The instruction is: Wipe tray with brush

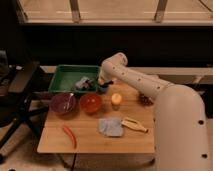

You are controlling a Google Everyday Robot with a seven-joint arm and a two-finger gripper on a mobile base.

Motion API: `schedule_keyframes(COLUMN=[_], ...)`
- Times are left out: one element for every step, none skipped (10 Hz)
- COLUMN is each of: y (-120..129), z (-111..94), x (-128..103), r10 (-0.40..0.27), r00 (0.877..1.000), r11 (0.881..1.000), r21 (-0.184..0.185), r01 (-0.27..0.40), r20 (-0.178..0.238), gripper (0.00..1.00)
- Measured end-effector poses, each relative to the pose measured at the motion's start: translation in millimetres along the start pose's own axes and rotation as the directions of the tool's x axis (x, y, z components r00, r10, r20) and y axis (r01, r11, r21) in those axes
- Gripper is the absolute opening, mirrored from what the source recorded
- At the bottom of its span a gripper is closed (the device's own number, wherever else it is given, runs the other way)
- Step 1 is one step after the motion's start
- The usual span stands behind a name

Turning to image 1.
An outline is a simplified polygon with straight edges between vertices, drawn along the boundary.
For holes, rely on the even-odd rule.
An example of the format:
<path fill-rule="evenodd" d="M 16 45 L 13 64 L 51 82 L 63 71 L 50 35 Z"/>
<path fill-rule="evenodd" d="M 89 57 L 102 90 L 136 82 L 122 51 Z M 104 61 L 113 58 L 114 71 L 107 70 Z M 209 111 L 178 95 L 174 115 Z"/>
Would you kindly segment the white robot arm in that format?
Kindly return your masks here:
<path fill-rule="evenodd" d="M 154 101 L 156 171 L 211 171 L 205 104 L 192 88 L 129 69 L 116 53 L 105 59 L 98 81 L 117 78 Z"/>

